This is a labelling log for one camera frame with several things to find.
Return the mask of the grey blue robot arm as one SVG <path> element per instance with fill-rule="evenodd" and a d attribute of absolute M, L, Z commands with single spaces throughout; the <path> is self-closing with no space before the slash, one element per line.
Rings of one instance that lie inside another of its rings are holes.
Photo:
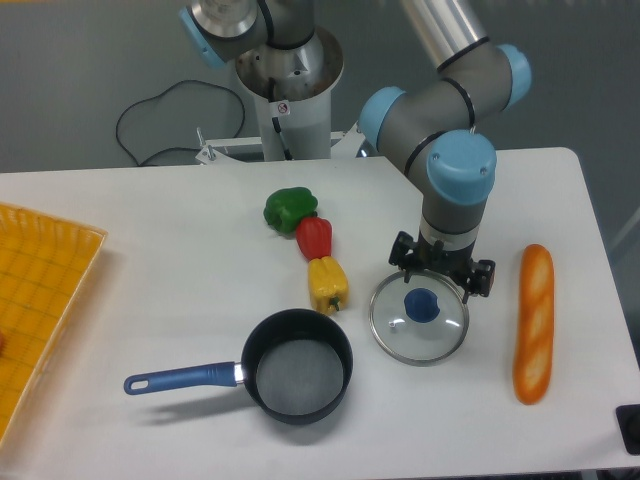
<path fill-rule="evenodd" d="M 389 261 L 406 276 L 451 279 L 466 296 L 490 293 L 495 265 L 474 260 L 496 153 L 476 123 L 521 100 L 526 56 L 492 44 L 466 1 L 406 1 L 403 9 L 439 79 L 411 95 L 373 94 L 357 128 L 423 196 L 419 234 L 399 234 Z M 268 161 L 326 158 L 330 94 L 344 68 L 337 40 L 316 24 L 310 1 L 194 1 L 179 13 L 203 61 L 233 64 L 253 96 Z"/>

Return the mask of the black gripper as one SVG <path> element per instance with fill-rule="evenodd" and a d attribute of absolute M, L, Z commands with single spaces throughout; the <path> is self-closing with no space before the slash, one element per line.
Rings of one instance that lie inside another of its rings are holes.
<path fill-rule="evenodd" d="M 458 279 L 464 291 L 462 303 L 466 304 L 470 297 L 488 297 L 491 293 L 496 263 L 493 260 L 471 260 L 475 243 L 463 249 L 445 250 L 436 242 L 428 243 L 419 238 L 418 243 L 407 232 L 400 231 L 391 247 L 389 264 L 402 272 L 405 284 L 408 284 L 414 271 L 432 271 Z"/>

